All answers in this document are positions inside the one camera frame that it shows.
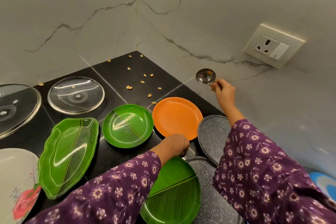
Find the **grey speckled plate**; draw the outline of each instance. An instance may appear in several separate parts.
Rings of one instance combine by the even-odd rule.
[[[228,134],[231,130],[228,119],[221,115],[206,116],[198,125],[198,141],[205,155],[217,166]]]
[[[216,168],[205,157],[193,157],[186,160],[195,170],[201,185],[201,208],[194,224],[240,224],[244,223],[240,215],[212,186]]]

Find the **glass lid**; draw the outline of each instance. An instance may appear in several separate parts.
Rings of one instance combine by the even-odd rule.
[[[0,85],[0,139],[30,121],[41,102],[41,95],[35,88],[21,84]]]
[[[56,83],[48,93],[48,102],[61,113],[75,115],[97,108],[104,100],[103,87],[90,78],[70,77]]]

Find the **purple floral sleeve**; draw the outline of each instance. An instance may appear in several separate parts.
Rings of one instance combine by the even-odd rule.
[[[160,169],[157,154],[147,151],[88,181],[28,224],[135,223]]]
[[[250,224],[336,223],[336,204],[248,120],[228,136],[213,186]]]

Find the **green leaf-pattern plate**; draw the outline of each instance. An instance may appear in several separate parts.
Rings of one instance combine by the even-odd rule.
[[[151,114],[139,105],[122,105],[111,111],[103,122],[105,139],[118,148],[132,148],[145,142],[152,134]]]
[[[55,125],[38,161],[39,184],[49,199],[67,192],[84,175],[95,153],[99,124],[67,118]]]
[[[195,171],[181,158],[172,158],[160,171],[140,214],[148,224],[190,224],[201,205]]]

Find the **red rose print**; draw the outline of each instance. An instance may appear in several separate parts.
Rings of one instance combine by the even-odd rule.
[[[41,187],[37,184],[34,188],[21,193],[12,210],[14,220],[21,219],[34,206]]]

